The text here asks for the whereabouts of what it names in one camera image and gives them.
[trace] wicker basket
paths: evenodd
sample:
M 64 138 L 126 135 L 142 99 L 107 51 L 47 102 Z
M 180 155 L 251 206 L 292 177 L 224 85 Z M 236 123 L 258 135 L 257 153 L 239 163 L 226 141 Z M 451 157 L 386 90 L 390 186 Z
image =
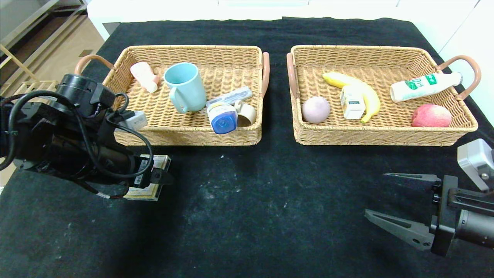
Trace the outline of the wicker basket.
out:
M 442 72 L 457 59 L 465 59 L 476 73 L 474 84 L 458 95 L 453 87 L 438 94 L 394 103 L 391 84 L 418 76 Z M 293 133 L 303 145 L 420 145 L 447 146 L 478 124 L 463 99 L 477 86 L 480 70 L 467 56 L 457 56 L 440 66 L 420 48 L 391 46 L 294 46 L 287 54 Z M 379 95 L 380 112 L 366 124 L 343 117 L 340 89 L 329 85 L 322 74 L 341 72 L 369 84 Z M 301 103 L 323 96 L 331 105 L 329 117 L 320 124 L 302 120 Z M 412 127 L 413 112 L 433 103 L 446 107 L 453 116 L 447 128 Z
M 144 61 L 161 80 L 158 90 L 149 93 L 130 73 L 130 67 Z M 218 97 L 242 86 L 253 96 L 244 102 L 257 111 L 256 122 L 249 127 L 218 135 L 214 133 L 206 110 L 180 114 L 168 97 L 163 81 L 166 69 L 179 62 L 197 65 L 207 99 Z M 126 92 L 129 110 L 144 111 L 148 126 L 139 130 L 153 145 L 254 145 L 261 140 L 262 102 L 269 82 L 269 54 L 256 46 L 130 46 L 122 51 L 103 82 L 113 92 Z M 116 101 L 121 105 L 123 98 Z M 116 133 L 124 145 L 142 145 L 131 134 Z

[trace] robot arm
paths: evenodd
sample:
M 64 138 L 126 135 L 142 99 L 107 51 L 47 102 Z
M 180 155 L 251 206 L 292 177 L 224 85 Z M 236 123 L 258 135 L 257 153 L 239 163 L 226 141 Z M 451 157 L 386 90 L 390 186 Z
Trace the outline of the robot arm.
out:
M 482 139 L 458 148 L 459 165 L 483 192 L 458 188 L 458 178 L 453 176 L 441 180 L 436 175 L 385 174 L 399 180 L 399 185 L 433 192 L 432 203 L 437 207 L 429 225 L 368 209 L 365 217 L 416 249 L 441 256 L 447 255 L 455 238 L 494 248 L 493 154 Z
M 150 183 L 170 184 L 172 177 L 153 167 L 149 141 L 125 123 L 124 107 L 112 105 L 124 93 L 114 94 L 93 79 L 66 74 L 56 92 L 35 91 L 21 98 L 3 99 L 1 108 L 1 156 L 3 170 L 11 162 L 17 168 L 74 181 L 104 198 L 119 198 L 128 187 L 145 188 Z M 28 102 L 35 97 L 50 104 Z M 114 131 L 129 132 L 146 144 L 149 157 L 135 155 L 116 142 Z M 87 182 L 123 185 L 123 194 L 108 196 Z

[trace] purple ball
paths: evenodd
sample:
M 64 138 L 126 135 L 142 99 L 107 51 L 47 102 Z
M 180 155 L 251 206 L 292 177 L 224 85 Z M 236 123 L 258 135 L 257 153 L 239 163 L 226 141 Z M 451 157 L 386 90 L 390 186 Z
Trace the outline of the purple ball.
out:
M 320 96 L 313 96 L 302 105 L 302 116 L 307 122 L 313 124 L 325 121 L 330 111 L 329 102 Z

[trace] pink ball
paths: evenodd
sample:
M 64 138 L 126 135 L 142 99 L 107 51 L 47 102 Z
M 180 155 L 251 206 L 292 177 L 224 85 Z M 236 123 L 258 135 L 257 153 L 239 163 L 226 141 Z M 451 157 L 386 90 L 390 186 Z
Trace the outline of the pink ball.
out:
M 412 126 L 445 128 L 450 125 L 451 119 L 451 113 L 446 108 L 435 104 L 424 104 L 415 110 Z
M 329 102 L 320 96 L 313 96 L 302 105 L 304 119 L 313 124 L 325 121 L 329 116 L 330 110 Z

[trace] light blue mug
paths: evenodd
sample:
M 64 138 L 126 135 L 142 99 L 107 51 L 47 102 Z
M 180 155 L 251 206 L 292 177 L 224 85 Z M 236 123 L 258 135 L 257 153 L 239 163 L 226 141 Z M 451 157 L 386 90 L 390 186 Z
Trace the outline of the light blue mug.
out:
M 165 71 L 163 79 L 170 87 L 170 99 L 178 112 L 199 111 L 206 105 L 206 91 L 196 65 L 174 64 Z

